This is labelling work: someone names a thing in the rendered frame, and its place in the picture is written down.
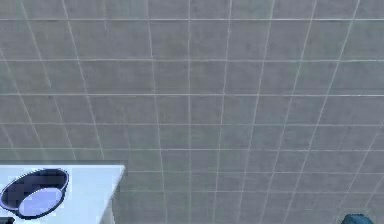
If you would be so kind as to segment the white table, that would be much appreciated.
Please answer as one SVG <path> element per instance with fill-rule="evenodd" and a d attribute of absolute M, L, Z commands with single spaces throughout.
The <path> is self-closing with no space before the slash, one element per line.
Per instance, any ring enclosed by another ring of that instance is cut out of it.
<path fill-rule="evenodd" d="M 69 174 L 61 205 L 48 215 L 33 220 L 21 219 L 0 207 L 0 217 L 13 217 L 13 224 L 117 224 L 112 198 L 124 172 L 122 165 L 0 165 L 0 192 L 17 177 L 45 168 L 63 169 Z"/>

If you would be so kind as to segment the dark blue bowl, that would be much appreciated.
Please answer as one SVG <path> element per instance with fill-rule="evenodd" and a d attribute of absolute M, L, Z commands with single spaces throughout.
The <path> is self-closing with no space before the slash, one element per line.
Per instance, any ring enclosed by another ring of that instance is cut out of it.
<path fill-rule="evenodd" d="M 59 168 L 45 168 L 23 174 L 0 192 L 0 207 L 24 220 L 53 212 L 64 201 L 69 174 Z"/>

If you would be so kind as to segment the teal round object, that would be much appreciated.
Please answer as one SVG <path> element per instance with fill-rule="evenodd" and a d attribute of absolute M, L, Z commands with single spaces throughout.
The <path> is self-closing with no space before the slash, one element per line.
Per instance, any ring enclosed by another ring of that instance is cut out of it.
<path fill-rule="evenodd" d="M 364 214 L 347 214 L 341 224 L 374 224 L 373 221 Z"/>

